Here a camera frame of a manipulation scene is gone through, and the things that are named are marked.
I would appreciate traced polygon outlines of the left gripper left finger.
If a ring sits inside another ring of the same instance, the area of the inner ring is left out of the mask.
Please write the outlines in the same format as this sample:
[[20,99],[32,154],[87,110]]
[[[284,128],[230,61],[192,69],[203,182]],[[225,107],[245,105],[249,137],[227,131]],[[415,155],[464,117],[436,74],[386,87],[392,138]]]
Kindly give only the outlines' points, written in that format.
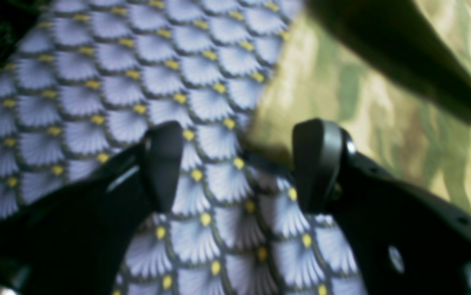
[[20,295],[110,295],[140,224],[175,200],[183,129],[147,131],[90,176],[0,223],[0,286]]

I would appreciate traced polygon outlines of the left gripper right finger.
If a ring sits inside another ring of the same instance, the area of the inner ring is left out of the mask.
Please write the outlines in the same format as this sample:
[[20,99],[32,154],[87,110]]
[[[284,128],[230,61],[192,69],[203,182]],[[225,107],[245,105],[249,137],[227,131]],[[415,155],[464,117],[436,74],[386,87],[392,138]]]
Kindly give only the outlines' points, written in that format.
[[471,295],[471,216],[398,180],[320,119],[293,129],[303,213],[330,214],[371,295]]

